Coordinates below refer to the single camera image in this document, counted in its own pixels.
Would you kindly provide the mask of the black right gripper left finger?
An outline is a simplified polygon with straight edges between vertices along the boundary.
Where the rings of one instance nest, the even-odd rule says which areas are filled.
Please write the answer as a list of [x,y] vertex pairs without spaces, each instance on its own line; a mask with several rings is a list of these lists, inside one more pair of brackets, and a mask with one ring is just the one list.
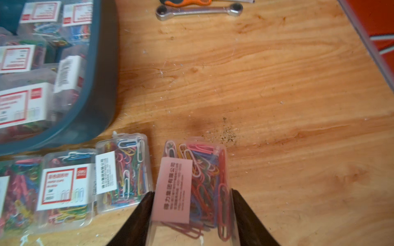
[[148,192],[107,246],[146,245],[155,193]]

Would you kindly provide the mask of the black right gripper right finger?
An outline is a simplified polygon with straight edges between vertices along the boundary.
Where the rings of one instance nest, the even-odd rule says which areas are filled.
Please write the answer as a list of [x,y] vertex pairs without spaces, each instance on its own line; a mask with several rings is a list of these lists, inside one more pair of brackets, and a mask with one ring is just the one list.
[[241,193],[232,189],[241,246],[280,246],[248,205]]

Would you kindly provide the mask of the clear paper clip box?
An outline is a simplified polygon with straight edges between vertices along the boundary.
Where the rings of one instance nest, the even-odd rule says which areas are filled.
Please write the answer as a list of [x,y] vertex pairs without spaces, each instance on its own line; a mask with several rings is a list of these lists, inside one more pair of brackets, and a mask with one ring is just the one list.
[[201,137],[166,141],[146,245],[238,246],[223,144]]
[[98,213],[136,206],[153,191],[146,135],[114,133],[95,149]]
[[36,226],[42,159],[17,156],[1,161],[1,238],[26,234]]
[[80,229],[94,217],[94,149],[53,152],[43,157],[36,232]]

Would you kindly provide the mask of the blue plastic storage tray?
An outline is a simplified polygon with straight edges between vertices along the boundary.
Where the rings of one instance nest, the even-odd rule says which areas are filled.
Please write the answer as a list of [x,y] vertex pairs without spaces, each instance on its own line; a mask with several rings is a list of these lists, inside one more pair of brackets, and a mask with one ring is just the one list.
[[103,133],[116,113],[119,19],[115,1],[94,1],[87,74],[70,111],[42,133],[1,144],[1,155],[81,144]]

